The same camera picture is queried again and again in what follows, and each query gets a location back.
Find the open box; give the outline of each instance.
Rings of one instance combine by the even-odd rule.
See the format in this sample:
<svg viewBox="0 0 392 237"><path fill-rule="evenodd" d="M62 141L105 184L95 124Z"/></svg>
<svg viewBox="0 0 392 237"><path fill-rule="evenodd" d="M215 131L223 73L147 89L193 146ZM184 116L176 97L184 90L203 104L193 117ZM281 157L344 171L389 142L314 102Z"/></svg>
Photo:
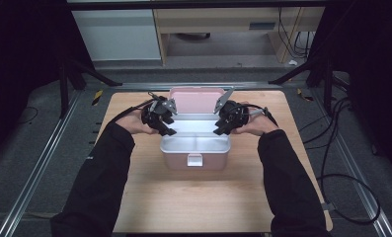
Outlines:
<svg viewBox="0 0 392 237"><path fill-rule="evenodd" d="M161 139L161 151L172 170L222 170L230 150L228 135L213 133L219 116L213 113L219 88L173 88L170 98L177 105L174 122L168 126L177 133Z"/></svg>

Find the storage box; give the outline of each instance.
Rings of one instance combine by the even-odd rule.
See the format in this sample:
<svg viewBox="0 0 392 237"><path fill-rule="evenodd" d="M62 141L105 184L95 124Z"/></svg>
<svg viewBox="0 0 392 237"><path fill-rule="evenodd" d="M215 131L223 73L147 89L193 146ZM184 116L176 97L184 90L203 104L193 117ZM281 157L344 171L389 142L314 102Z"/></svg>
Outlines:
<svg viewBox="0 0 392 237"><path fill-rule="evenodd" d="M163 136L161 150L172 170L222 170L231 143L228 135L213 133L219 116L213 113L224 91L217 88L173 88L170 98L177 105L174 122L168 126L177 133Z"/></svg>

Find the person's right hand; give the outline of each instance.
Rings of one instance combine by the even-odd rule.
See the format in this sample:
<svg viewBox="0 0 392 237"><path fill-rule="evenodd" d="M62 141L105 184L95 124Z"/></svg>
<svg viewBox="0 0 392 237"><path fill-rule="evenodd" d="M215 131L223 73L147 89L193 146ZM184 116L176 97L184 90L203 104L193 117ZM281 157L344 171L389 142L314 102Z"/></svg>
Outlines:
<svg viewBox="0 0 392 237"><path fill-rule="evenodd" d="M251 133L253 135L261 136L263 133L269 133L271 131L279 129L268 117L263 114L256 114L249 116L248 123L245 125L235 128L232 130L233 134Z"/></svg>

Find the black sleeve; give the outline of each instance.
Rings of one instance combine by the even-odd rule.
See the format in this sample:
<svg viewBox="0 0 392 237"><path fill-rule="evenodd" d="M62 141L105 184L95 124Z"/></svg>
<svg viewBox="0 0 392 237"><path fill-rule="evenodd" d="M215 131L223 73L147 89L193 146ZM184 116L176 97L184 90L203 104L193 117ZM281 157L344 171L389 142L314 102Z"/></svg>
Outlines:
<svg viewBox="0 0 392 237"><path fill-rule="evenodd" d="M274 214L273 237L330 236L316 191L285 132L264 133L258 153L264 167L267 199Z"/></svg>
<svg viewBox="0 0 392 237"><path fill-rule="evenodd" d="M82 165L66 205L50 220L53 237L112 236L134 147L131 134L109 123Z"/></svg>

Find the white latch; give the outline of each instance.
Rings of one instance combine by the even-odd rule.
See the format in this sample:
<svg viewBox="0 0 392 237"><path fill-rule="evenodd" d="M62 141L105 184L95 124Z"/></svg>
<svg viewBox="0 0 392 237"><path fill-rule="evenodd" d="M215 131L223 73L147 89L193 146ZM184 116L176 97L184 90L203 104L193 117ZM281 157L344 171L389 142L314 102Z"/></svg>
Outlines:
<svg viewBox="0 0 392 237"><path fill-rule="evenodd" d="M202 166L202 155L189 154L187 157L187 166Z"/></svg>

